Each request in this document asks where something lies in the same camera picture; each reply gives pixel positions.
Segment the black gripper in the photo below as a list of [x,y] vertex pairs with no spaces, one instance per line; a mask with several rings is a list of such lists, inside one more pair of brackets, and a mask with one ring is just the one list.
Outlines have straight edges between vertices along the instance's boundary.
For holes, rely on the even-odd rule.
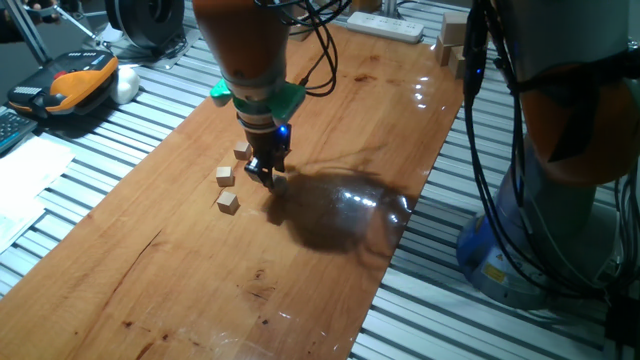
[[248,142],[255,157],[245,164],[244,171],[253,181],[268,189],[274,188],[272,168],[264,166],[258,158],[273,157],[273,169],[285,173],[285,158],[291,151],[291,135],[289,124],[276,126],[266,132],[248,133]]

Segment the person hand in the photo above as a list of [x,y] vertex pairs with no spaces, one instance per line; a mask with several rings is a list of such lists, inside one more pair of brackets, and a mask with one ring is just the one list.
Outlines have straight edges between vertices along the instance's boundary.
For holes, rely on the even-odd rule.
[[56,0],[25,0],[23,6],[34,23],[55,23],[59,19]]

